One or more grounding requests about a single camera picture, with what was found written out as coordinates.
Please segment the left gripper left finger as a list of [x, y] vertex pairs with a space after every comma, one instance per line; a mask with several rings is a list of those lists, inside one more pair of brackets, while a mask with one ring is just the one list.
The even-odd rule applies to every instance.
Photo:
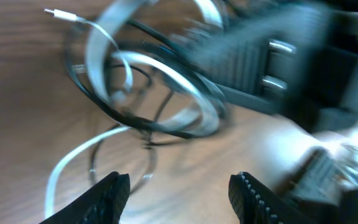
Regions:
[[118, 224], [129, 195], [129, 175], [112, 172], [40, 224]]

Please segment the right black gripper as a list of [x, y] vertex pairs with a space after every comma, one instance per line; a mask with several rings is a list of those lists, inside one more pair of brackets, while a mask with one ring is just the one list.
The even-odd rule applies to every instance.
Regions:
[[287, 118], [317, 118], [323, 102], [311, 90], [332, 18], [322, 2], [287, 2], [225, 31], [192, 27], [172, 40], [229, 103]]

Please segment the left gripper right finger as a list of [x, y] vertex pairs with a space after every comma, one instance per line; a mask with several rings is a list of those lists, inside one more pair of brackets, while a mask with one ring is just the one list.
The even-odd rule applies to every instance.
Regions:
[[228, 196], [240, 224], [313, 224], [248, 172], [229, 180]]

